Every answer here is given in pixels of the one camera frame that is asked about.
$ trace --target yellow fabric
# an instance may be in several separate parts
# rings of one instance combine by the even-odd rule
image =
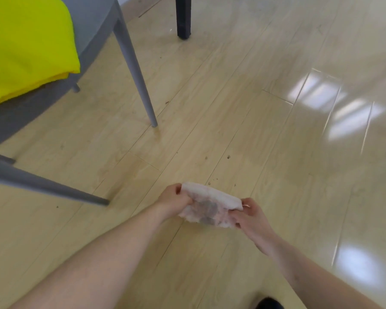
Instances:
[[[0,103],[79,73],[73,23],[61,0],[0,0]]]

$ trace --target forearm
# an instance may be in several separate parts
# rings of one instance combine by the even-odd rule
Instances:
[[[113,308],[156,229],[151,206],[82,248],[12,308]]]
[[[269,256],[307,309],[380,309],[366,296],[321,268],[279,237],[275,239]]]

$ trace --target black shoe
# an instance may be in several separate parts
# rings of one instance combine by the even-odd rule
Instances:
[[[284,309],[284,307],[277,300],[266,297],[257,304],[255,309]]]

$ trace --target person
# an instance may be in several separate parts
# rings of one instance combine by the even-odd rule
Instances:
[[[180,191],[180,183],[168,186],[154,204],[80,249],[10,308],[114,308],[161,223],[192,203]],[[273,259],[308,309],[380,308],[278,236],[252,198],[242,202],[243,211],[229,212],[237,228]],[[283,307],[269,297],[257,306],[276,308]]]

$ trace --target gray chair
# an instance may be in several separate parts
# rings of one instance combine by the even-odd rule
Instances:
[[[81,73],[42,87],[0,104],[0,143],[38,117],[70,89],[79,92],[77,81],[89,68],[114,32],[143,101],[151,125],[157,120],[144,83],[143,75],[117,0],[62,0],[70,11]],[[0,155],[0,183],[36,192],[108,205],[107,199],[67,187],[12,166],[15,160]]]

